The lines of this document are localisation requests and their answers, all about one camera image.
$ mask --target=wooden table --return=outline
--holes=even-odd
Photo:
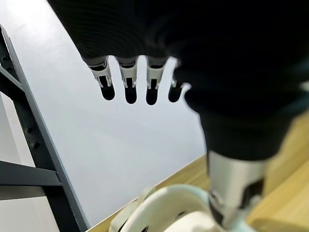
[[[189,184],[209,189],[205,157],[200,157],[157,185]],[[291,126],[267,172],[264,199],[248,216],[258,232],[309,232],[309,112]],[[108,232],[117,212],[88,230]]]

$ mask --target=robotic hand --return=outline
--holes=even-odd
[[[309,102],[306,1],[49,0],[103,97],[115,91],[107,56],[117,58],[126,100],[136,100],[136,59],[148,60],[147,96],[155,104],[164,64],[180,63],[169,99],[200,114],[207,142],[209,205],[234,228],[261,198],[269,158]]]

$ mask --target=gray wall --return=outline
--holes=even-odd
[[[92,73],[44,0],[0,0],[41,115],[89,225],[95,225],[205,152],[198,115],[168,101],[175,60],[163,74],[157,104],[148,106],[146,62],[138,62],[138,100],[125,101],[110,59],[116,97],[102,98]]]
[[[17,120],[12,102],[0,94],[0,160],[33,166]],[[47,198],[38,197],[0,201],[0,231],[57,232],[59,230]]]

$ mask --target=metal rack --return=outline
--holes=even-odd
[[[0,25],[0,91],[10,97],[36,167],[0,161],[0,200],[46,196],[61,232],[89,227],[10,38]]]

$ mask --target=screw hole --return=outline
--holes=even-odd
[[[178,220],[180,217],[182,217],[184,214],[186,213],[186,211],[182,211],[180,212],[177,216],[176,216],[176,220]]]
[[[147,232],[148,231],[148,226],[146,226],[141,232]]]
[[[27,132],[28,132],[28,133],[32,133],[33,131],[34,131],[33,127],[29,127],[29,128],[27,129]]]
[[[40,147],[41,147],[40,143],[35,143],[33,146],[34,149],[39,149]]]

